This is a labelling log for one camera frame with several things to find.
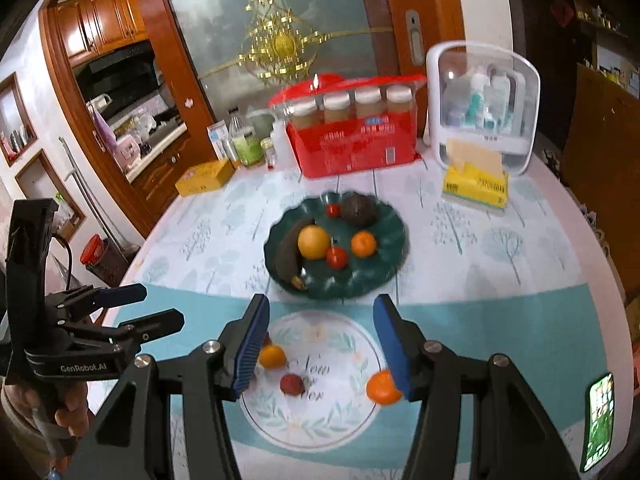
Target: screw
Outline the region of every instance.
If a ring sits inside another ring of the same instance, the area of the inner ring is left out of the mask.
[[[429,340],[424,342],[422,348],[427,352],[427,354],[439,354],[442,352],[442,343],[439,341]]]
[[[494,355],[494,365],[499,366],[500,368],[504,368],[505,366],[509,366],[509,358],[504,354],[496,354]]]
[[[210,339],[202,345],[202,350],[205,354],[215,354],[216,352],[219,352],[221,348],[222,345],[215,339]]]
[[[151,364],[153,358],[149,354],[140,354],[133,360],[133,364],[135,364],[138,368],[144,368]]]

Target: phone screen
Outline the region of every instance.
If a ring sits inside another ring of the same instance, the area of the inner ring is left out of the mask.
[[[586,444],[582,471],[595,466],[609,452],[613,436],[613,375],[597,381],[588,393]]]

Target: cherry tomato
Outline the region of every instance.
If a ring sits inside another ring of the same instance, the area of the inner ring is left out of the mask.
[[[337,204],[329,204],[326,207],[326,215],[329,218],[338,218],[338,216],[340,216],[340,206]]]
[[[344,269],[349,262],[349,257],[344,249],[340,247],[329,247],[326,250],[326,256],[324,258],[326,264],[335,270]]]

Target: green plate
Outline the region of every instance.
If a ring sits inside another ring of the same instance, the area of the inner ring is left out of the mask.
[[[325,214],[328,204],[340,203],[352,194],[328,192],[305,198],[299,206],[287,209],[280,221],[271,227],[264,244],[264,261],[271,278],[286,291],[314,300],[356,298],[379,288],[396,275],[404,261],[406,234],[404,223],[391,206],[369,195],[378,208],[378,220],[366,229],[378,242],[376,254],[369,258],[357,258],[351,253],[351,238],[361,229],[347,224],[342,218],[329,218]],[[301,275],[307,289],[297,290],[276,275],[274,260],[280,241],[298,220],[308,217],[315,218],[316,224],[329,233],[334,246],[347,251],[349,263],[344,269],[335,270],[324,260],[304,260]]]

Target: white plate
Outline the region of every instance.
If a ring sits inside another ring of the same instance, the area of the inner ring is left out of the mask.
[[[256,368],[256,379],[242,394],[242,412],[272,444],[298,452],[344,446],[372,423],[378,407],[366,395],[369,378],[384,367],[373,338],[359,324],[323,310],[297,312],[269,325],[287,368]],[[303,378],[302,396],[286,396],[280,378]]]

